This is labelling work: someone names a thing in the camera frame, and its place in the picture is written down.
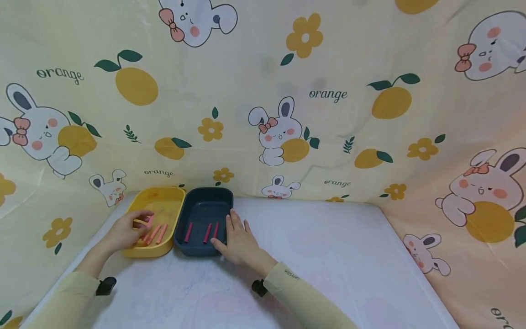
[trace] yellow tray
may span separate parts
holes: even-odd
[[[168,227],[160,244],[156,244],[157,237],[160,234],[157,233],[149,246],[144,246],[142,240],[139,240],[133,247],[122,251],[124,256],[129,258],[150,258],[159,257],[169,252],[174,246],[172,237],[185,196],[186,192],[182,188],[171,186],[149,187],[139,192],[131,202],[128,211],[139,209],[153,211],[155,215],[150,232],[158,224],[167,223]]]

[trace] table surface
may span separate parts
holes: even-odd
[[[128,208],[128,195],[72,262],[71,272]],[[458,328],[381,210],[360,203],[236,198],[258,240],[275,259],[336,303],[362,329]],[[117,278],[110,296],[94,298],[81,328],[298,328],[260,279],[222,257],[159,258],[116,253],[100,277]],[[39,311],[56,285],[35,308]]]

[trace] sleeve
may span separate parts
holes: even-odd
[[[98,285],[99,280],[85,272],[69,273],[27,329],[76,328]]]
[[[303,328],[358,329],[342,310],[284,263],[274,266],[263,286],[293,313]]]

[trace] plastic tray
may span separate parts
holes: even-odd
[[[214,236],[216,223],[219,223],[217,238],[226,244],[225,218],[234,206],[234,195],[222,187],[199,187],[186,195],[181,215],[174,234],[174,242],[181,252],[192,257],[209,257],[220,254],[210,239]],[[185,237],[192,223],[188,243]],[[207,243],[204,243],[208,224],[211,225]]]
[[[160,232],[158,232],[149,246],[144,246],[142,240],[139,240],[132,248],[122,251],[124,256],[130,258],[148,258],[159,257],[169,252],[174,246],[172,236],[181,208],[183,207],[185,195],[186,192],[181,188],[170,186],[150,187],[139,192],[131,202],[128,211],[139,209],[153,211],[155,215],[151,223],[150,232],[153,232],[158,224],[167,223],[168,226],[160,244],[156,244],[157,237],[160,234]]]

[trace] cartoon bunny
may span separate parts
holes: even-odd
[[[515,68],[526,71],[526,15],[500,12],[475,26],[469,42],[457,50],[460,60],[455,71],[464,72],[470,80],[484,80]]]
[[[53,173],[61,179],[79,169],[82,160],[70,155],[67,147],[58,145],[58,133],[69,126],[68,118],[54,108],[37,106],[29,92],[19,84],[9,84],[6,93],[22,115],[12,122],[0,117],[0,146],[8,145],[12,140],[31,158],[47,160]]]
[[[104,195],[108,207],[116,206],[124,198],[123,192],[126,190],[126,185],[123,183],[123,178],[126,173],[120,169],[115,169],[112,173],[113,181],[104,183],[104,178],[100,175],[94,175],[89,178],[89,183],[94,189]]]
[[[283,176],[274,176],[274,178],[272,178],[272,185],[264,187],[261,192],[270,199],[287,199],[292,195],[292,190],[298,190],[301,186],[298,182],[290,183],[288,186],[282,184]]]
[[[424,274],[434,269],[440,271],[443,276],[448,276],[451,273],[448,263],[440,258],[433,258],[428,250],[438,246],[441,241],[442,237],[438,234],[428,234],[422,239],[412,234],[406,234],[403,237],[407,251],[413,256],[414,261]]]
[[[496,153],[488,149],[475,155],[471,167],[451,182],[451,194],[435,200],[438,208],[456,226],[466,225],[466,214],[475,211],[477,201],[493,202],[506,210],[518,206],[523,198],[522,188],[512,175],[526,164],[526,148],[515,148],[501,156],[495,166],[488,160]]]
[[[231,5],[212,7],[210,0],[159,0],[161,20],[170,27],[171,38],[190,47],[208,40],[212,29],[229,34],[237,25],[237,12]]]
[[[284,142],[301,137],[301,124],[292,118],[294,111],[294,98],[285,97],[279,102],[278,117],[268,117],[262,107],[254,107],[248,114],[248,122],[259,127],[259,142],[265,148],[259,160],[269,166],[279,166],[285,161],[283,149]]]

